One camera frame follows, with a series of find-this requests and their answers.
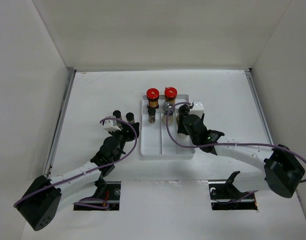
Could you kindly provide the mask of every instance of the white arm segment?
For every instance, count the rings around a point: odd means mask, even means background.
[[[94,182],[99,180],[101,171],[94,170],[89,173],[86,173],[86,171],[94,169],[96,167],[97,165],[95,163],[89,161],[83,166],[73,171],[70,171],[63,175],[52,177],[50,183],[54,184],[59,181],[62,181],[62,180],[65,180],[65,179],[68,179],[68,178],[71,178],[73,176],[83,173],[83,176],[80,176],[72,181],[68,181],[66,183],[59,185],[59,188],[61,189],[62,198],[65,198],[66,196],[69,196],[70,194],[74,193],[75,191],[77,191],[79,188],[83,187],[86,184],[92,183],[94,185]]]
[[[236,143],[236,139],[221,136],[218,143]],[[214,146],[218,156],[225,156],[252,165],[259,169],[254,172],[239,173],[234,179],[233,185],[241,192],[254,190],[270,190],[264,170],[264,159],[269,159],[273,151],[267,147],[255,146]]]
[[[202,101],[194,101],[192,102],[192,109],[189,111],[189,114],[194,114],[198,116],[200,119],[202,118],[204,114],[204,104]]]

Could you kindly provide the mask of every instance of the white rack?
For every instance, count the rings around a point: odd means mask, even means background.
[[[160,95],[158,99],[159,108],[156,109],[155,123],[149,123],[148,115],[148,99],[147,96],[142,96],[141,100],[141,146],[140,153],[145,159],[191,159],[195,154],[194,148],[183,148],[177,146],[170,138],[167,127],[162,123],[163,110],[162,106],[165,102],[165,96]],[[178,94],[176,103],[189,102],[189,95]],[[187,137],[178,137],[178,125],[176,116],[179,106],[173,113],[174,121],[169,125],[169,130],[172,136],[181,144],[193,146],[191,139]]]

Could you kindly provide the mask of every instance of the small bottle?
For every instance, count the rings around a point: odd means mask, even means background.
[[[166,103],[175,104],[175,99],[177,98],[178,91],[174,87],[166,87],[164,95]]]
[[[148,108],[154,108],[154,109],[159,108],[159,97],[160,97],[159,90],[157,90],[156,88],[150,88],[146,92],[146,97],[148,100],[147,104]]]
[[[113,116],[116,117],[117,119],[121,119],[122,120],[122,115],[121,115],[121,112],[119,110],[115,110],[113,112]],[[122,123],[120,121],[117,121],[117,124],[116,124],[118,127],[121,127],[122,126]]]
[[[148,113],[148,122],[150,124],[155,123],[155,113],[156,113],[155,108],[149,107],[147,110],[147,113]]]
[[[163,117],[162,117],[162,123],[164,125],[168,124],[168,125],[171,125],[174,121],[174,116],[173,116],[173,113],[174,113],[174,108],[171,110],[173,104],[170,103],[170,102],[165,102],[163,104]]]
[[[133,124],[135,123],[135,120],[134,120],[134,114],[132,112],[129,112],[126,114],[126,120],[129,124]]]
[[[178,108],[178,115],[176,118],[176,122],[177,122],[177,135],[180,138],[185,138],[189,135],[186,128],[183,125],[184,118],[186,118],[189,114],[190,114],[190,108],[187,104],[184,104]]]

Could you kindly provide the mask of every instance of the red cap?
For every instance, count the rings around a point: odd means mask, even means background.
[[[158,99],[160,96],[159,90],[157,90],[156,88],[150,88],[149,90],[147,90],[146,92],[146,96],[148,99]]]
[[[178,95],[178,91],[174,87],[166,87],[164,91],[165,97],[168,99],[174,99]]]

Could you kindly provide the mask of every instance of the white table surface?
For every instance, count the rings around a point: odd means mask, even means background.
[[[133,112],[141,121],[141,97],[147,89],[161,93],[170,86],[188,94],[190,101],[204,102],[204,124],[209,129],[240,142],[268,143],[243,70],[77,73],[51,176],[69,172],[95,155],[109,136],[100,119],[120,110],[124,118]],[[68,207],[41,231],[26,224],[22,239],[306,240],[306,220],[296,194],[286,199],[258,192],[258,211],[212,211],[207,181],[201,180],[226,179],[233,171],[250,172],[254,167],[200,150],[192,159],[147,160],[140,155],[138,142],[105,178],[122,181],[120,211],[73,212]],[[127,143],[124,151],[132,144]]]

